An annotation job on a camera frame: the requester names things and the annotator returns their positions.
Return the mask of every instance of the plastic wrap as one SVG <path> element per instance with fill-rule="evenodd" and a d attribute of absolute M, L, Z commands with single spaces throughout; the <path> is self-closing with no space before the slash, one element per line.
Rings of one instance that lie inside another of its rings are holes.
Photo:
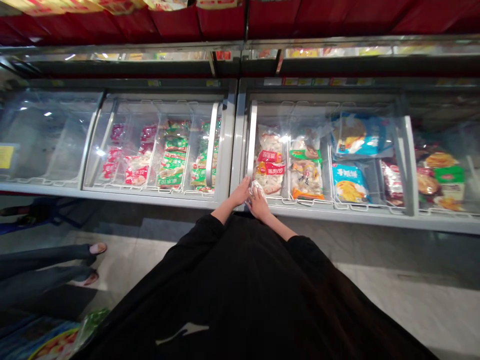
<path fill-rule="evenodd" d="M 283 143 L 277 128 L 258 126 L 260 149 L 256 159 L 256 171 L 253 176 L 266 195 L 280 195 L 285 173 L 283 159 Z"/>

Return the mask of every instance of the jeans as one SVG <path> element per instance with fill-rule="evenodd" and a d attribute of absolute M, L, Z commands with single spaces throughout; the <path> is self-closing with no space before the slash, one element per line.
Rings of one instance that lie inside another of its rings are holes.
<path fill-rule="evenodd" d="M 86 265 L 52 265 L 71 260 L 94 261 L 90 245 L 69 245 L 0 255 L 0 309 L 68 283 L 85 281 L 95 271 Z"/>

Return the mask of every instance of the blue food package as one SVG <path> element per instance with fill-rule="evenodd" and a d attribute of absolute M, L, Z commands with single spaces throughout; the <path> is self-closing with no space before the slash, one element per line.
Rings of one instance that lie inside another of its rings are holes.
<path fill-rule="evenodd" d="M 73 349 L 79 325 L 42 316 L 0 340 L 0 359 L 63 359 Z"/>
<path fill-rule="evenodd" d="M 371 204 L 370 192 L 361 165 L 334 162 L 331 165 L 335 196 L 341 202 Z"/>
<path fill-rule="evenodd" d="M 333 118 L 334 154 L 341 158 L 389 158 L 393 141 L 390 120 L 368 114 L 342 112 Z"/>

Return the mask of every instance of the green food package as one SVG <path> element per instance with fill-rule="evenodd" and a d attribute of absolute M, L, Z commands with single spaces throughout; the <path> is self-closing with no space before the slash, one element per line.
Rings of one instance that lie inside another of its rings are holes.
<path fill-rule="evenodd" d="M 443 197 L 461 203 L 465 195 L 465 170 L 460 166 L 433 169 Z"/>

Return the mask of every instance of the foot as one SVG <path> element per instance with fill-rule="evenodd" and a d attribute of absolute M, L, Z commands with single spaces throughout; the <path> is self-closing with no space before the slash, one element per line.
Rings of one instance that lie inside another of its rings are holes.
<path fill-rule="evenodd" d="M 104 242 L 97 242 L 90 246 L 90 254 L 100 255 L 107 251 L 107 244 Z"/>
<path fill-rule="evenodd" d="M 88 285 L 91 285 L 93 284 L 94 282 L 96 282 L 97 280 L 99 279 L 99 275 L 97 274 L 97 272 L 93 272 L 87 280 L 85 280 L 85 282 L 83 283 L 83 286 L 88 286 Z"/>

